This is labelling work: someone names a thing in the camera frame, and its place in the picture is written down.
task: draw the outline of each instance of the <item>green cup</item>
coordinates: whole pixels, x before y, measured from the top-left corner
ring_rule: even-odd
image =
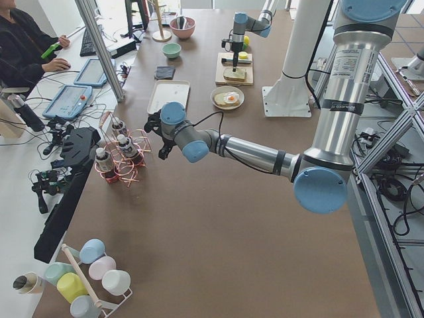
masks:
[[[61,262],[51,263],[44,272],[44,279],[53,286],[56,286],[59,279],[67,273],[75,273],[71,264]]]

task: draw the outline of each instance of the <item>bread slice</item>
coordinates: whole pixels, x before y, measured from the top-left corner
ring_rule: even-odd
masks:
[[[228,93],[219,93],[219,94],[216,94],[213,97],[213,100],[215,101],[215,103],[218,106],[221,106],[221,107],[232,107],[232,106],[238,106],[238,105],[240,105],[240,101],[239,100],[236,101],[236,102],[234,102],[234,103],[227,103],[227,102],[225,102],[224,98],[227,95],[228,95]]]
[[[233,68],[225,68],[224,78],[229,81],[246,81],[246,69],[236,68],[236,71],[233,72]]]

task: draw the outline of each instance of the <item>pink cup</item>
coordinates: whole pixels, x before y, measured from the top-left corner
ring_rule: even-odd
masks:
[[[88,269],[88,274],[94,280],[101,280],[106,272],[116,270],[117,263],[110,256],[103,256],[92,263]]]

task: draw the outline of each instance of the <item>robot label sticker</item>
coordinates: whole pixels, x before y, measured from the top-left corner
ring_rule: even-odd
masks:
[[[326,99],[324,100],[322,108],[330,109],[330,111],[347,111],[349,113],[361,115],[364,110],[364,104]]]
[[[374,71],[374,65],[376,65],[378,54],[377,52],[373,50],[366,50],[364,49],[362,52],[362,60],[366,60],[366,63],[364,63],[364,69],[362,70],[361,67],[359,67],[358,72],[362,73],[362,79],[361,83],[369,85],[372,77],[372,72]]]
[[[361,53],[362,49],[359,48],[338,51],[334,59],[331,78],[346,78],[348,80],[353,80],[356,69],[358,68],[358,61]]]

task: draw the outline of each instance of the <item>black jacket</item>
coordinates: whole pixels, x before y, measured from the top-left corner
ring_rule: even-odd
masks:
[[[11,9],[11,16],[16,23],[0,17],[0,79],[11,87],[33,88],[44,74],[41,65],[56,57],[43,60],[41,54],[58,38],[42,32],[22,10]]]

